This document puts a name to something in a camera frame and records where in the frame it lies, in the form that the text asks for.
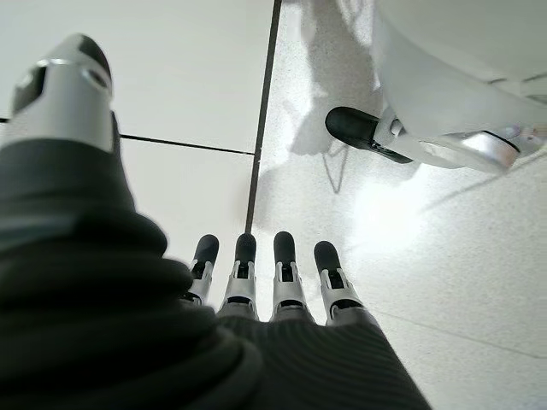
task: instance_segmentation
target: tiled floor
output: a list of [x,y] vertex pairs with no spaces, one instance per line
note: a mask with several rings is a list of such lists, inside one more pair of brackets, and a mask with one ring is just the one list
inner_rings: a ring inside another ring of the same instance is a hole
[[400,166],[333,141],[331,108],[381,111],[372,2],[356,4],[281,9],[253,227],[261,317],[270,243],[286,229],[312,313],[325,318],[312,251],[327,239],[435,408],[539,408],[547,153],[492,177]]
[[[209,297],[218,307],[245,226],[274,1],[99,0],[82,15],[83,3],[0,4],[0,117],[21,70],[80,31],[110,59],[122,132],[243,151],[122,143],[138,209],[166,231],[168,255],[188,261],[204,233],[221,240]],[[435,408],[541,408],[547,153],[492,177],[400,166],[333,141],[330,108],[381,112],[372,7],[283,2],[252,226],[259,314],[270,316],[272,242],[287,230],[324,321],[312,251],[327,239]]]
[[274,0],[21,0],[0,2],[0,118],[23,73],[73,32],[94,38],[114,77],[122,133],[207,148],[124,139],[138,210],[191,261],[197,241],[221,241],[210,303],[218,307],[245,229]]

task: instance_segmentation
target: robot fingertip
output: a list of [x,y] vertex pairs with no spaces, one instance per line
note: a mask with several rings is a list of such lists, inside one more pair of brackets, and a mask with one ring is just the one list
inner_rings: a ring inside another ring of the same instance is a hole
[[281,231],[273,239],[273,253],[275,263],[290,264],[296,261],[294,238],[289,232]]
[[314,249],[314,256],[319,273],[325,269],[327,269],[327,271],[335,271],[341,267],[338,252],[330,242],[321,241],[317,243]]
[[255,262],[256,240],[250,233],[244,233],[239,236],[236,243],[235,260],[241,263]]
[[215,235],[205,235],[197,243],[194,259],[209,261],[214,266],[219,253],[219,240]]

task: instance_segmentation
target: speckled floor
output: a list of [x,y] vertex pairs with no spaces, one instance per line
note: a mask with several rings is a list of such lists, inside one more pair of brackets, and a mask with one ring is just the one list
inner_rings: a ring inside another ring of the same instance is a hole
[[279,230],[295,237],[310,308],[325,318],[312,252],[326,239],[435,408],[540,408],[547,154],[494,177],[333,141],[331,108],[381,112],[372,7],[283,2],[253,225],[261,318]]
[[[203,234],[221,240],[217,308],[247,219],[274,0],[85,4],[0,2],[0,118],[36,58],[71,32],[96,39],[121,131],[153,139],[122,141],[138,209],[166,231],[170,257],[189,261]],[[434,408],[543,408],[547,153],[494,177],[333,141],[331,108],[382,109],[372,12],[368,0],[282,3],[252,225],[260,317],[272,310],[274,235],[287,230],[324,321],[313,247],[326,239]]]

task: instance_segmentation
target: robotic finger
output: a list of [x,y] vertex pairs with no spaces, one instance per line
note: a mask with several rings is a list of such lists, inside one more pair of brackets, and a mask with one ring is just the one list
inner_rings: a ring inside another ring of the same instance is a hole
[[240,316],[258,320],[256,314],[256,240],[244,233],[236,243],[236,255],[232,273],[228,279],[224,302],[217,316]]
[[194,276],[191,288],[183,296],[183,299],[195,305],[203,305],[207,301],[211,281],[213,280],[213,268],[216,256],[219,253],[219,240],[214,235],[205,235],[197,243],[194,260],[190,270]]
[[315,245],[315,264],[321,280],[321,295],[326,310],[327,325],[379,324],[363,306],[353,284],[346,278],[338,253],[332,243]]
[[314,323],[309,312],[302,280],[298,275],[294,239],[289,232],[279,232],[273,240],[275,276],[273,278],[273,314],[271,321],[301,319]]

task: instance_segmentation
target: silver metal part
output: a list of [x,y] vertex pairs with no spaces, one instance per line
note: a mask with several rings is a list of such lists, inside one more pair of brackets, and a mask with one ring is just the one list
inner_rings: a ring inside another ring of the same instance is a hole
[[44,67],[41,94],[15,110],[6,125],[0,149],[34,139],[58,139],[114,150],[110,113],[112,82],[105,69],[79,50],[82,36],[70,36],[31,68],[14,93],[24,90]]
[[342,283],[344,284],[343,288],[332,288],[331,279],[329,278],[329,271],[327,269],[323,269],[319,275],[321,280],[321,295],[323,296],[323,303],[325,305],[327,325],[333,324],[332,313],[333,308],[336,308],[333,306],[335,302],[349,300],[357,302],[361,306],[363,306],[361,300],[359,299],[359,296],[353,288],[353,284],[345,277],[342,268],[339,267],[336,271],[339,273],[340,278],[342,279]]
[[517,158],[540,149],[547,139],[547,131],[539,126],[509,124],[496,130],[455,132],[424,138],[409,134],[388,107],[373,138],[382,147],[418,162],[437,167],[469,167],[487,173],[504,173]]
[[[194,266],[196,264],[197,259],[194,259],[190,265],[191,271],[194,269]],[[207,301],[207,295],[209,294],[212,280],[213,265],[211,264],[211,262],[206,261],[201,279],[194,278],[194,281],[191,284],[191,288],[188,290],[189,293],[192,293],[199,298],[199,305],[204,305]]]
[[302,309],[309,313],[308,305],[304,297],[302,289],[302,279],[298,274],[298,268],[296,262],[291,262],[292,281],[284,282],[282,273],[282,262],[277,262],[275,265],[275,276],[273,277],[273,313],[272,319],[280,308],[280,304],[283,301],[298,301],[302,303]]
[[240,261],[235,261],[233,264],[232,274],[228,279],[228,285],[226,287],[226,294],[224,295],[224,301],[222,302],[221,309],[228,304],[228,299],[231,297],[239,296],[249,299],[250,307],[253,313],[256,315],[256,276],[255,276],[255,264],[248,262],[248,277],[238,278]]

